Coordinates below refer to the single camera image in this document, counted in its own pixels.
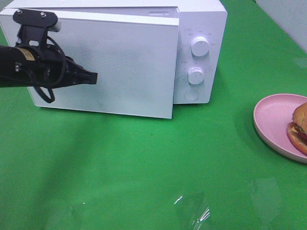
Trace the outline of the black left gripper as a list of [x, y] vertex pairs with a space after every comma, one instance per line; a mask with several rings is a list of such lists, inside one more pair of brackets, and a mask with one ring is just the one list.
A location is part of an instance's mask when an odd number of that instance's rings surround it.
[[34, 46], [16, 47], [28, 51], [34, 60], [14, 62], [15, 87], [61, 88], [80, 84], [96, 84], [97, 73], [90, 72], [66, 56], [57, 43], [47, 44], [46, 50]]

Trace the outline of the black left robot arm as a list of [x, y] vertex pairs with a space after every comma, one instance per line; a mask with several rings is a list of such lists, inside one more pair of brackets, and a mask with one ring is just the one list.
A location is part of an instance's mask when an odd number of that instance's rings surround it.
[[1, 46], [0, 81], [2, 87], [39, 86], [54, 89], [96, 84], [97, 73], [76, 64], [57, 45], [47, 45], [43, 51], [34, 46]]

